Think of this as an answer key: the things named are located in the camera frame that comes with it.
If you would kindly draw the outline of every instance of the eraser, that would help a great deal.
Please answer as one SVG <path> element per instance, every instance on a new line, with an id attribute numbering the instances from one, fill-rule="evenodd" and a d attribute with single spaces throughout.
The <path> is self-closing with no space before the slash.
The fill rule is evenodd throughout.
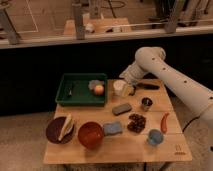
<path id="1" fill-rule="evenodd" d="M 114 115 L 120 115 L 125 112 L 132 110 L 132 106 L 129 103 L 121 104 L 112 108 L 112 113 Z"/>

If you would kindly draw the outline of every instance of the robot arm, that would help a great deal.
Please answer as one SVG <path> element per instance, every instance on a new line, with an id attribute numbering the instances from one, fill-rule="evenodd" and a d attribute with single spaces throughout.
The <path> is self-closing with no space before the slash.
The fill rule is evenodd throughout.
<path id="1" fill-rule="evenodd" d="M 196 116 L 213 129 L 213 91 L 167 65 L 166 53 L 160 47 L 143 47 L 137 50 L 135 61 L 120 75 L 130 84 L 137 84 L 148 72 L 164 84 L 188 106 Z M 213 152 L 210 151 L 207 170 L 213 168 Z"/>

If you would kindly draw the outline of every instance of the blue cup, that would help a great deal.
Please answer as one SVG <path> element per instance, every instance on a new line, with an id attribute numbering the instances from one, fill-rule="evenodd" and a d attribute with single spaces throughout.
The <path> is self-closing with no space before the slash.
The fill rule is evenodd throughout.
<path id="1" fill-rule="evenodd" d="M 157 129 L 152 129 L 149 131 L 148 134 L 148 143 L 152 146 L 157 146 L 158 144 L 163 142 L 163 134 L 161 131 L 157 130 Z"/>

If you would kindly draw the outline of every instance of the brown bowl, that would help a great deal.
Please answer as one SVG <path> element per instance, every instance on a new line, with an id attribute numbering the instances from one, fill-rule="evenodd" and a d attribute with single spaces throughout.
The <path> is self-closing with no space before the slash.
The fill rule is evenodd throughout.
<path id="1" fill-rule="evenodd" d="M 87 122 L 83 124 L 78 131 L 78 140 L 88 149 L 98 147 L 103 137 L 103 128 L 96 122 Z"/>
<path id="2" fill-rule="evenodd" d="M 54 144 L 65 144 L 72 139 L 75 126 L 73 126 L 72 130 L 67 135 L 65 135 L 61 141 L 58 140 L 65 120 L 66 117 L 58 117 L 49 123 L 46 128 L 46 137 L 50 142 Z"/>

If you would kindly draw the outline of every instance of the green plastic bin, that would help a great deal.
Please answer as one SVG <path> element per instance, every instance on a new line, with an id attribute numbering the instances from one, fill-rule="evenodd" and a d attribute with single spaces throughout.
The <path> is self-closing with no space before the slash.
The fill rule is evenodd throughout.
<path id="1" fill-rule="evenodd" d="M 105 92 L 94 95 L 88 85 L 91 80 L 104 81 Z M 61 106 L 104 106 L 107 102 L 107 75 L 104 73 L 65 73 L 62 76 L 56 99 Z"/>

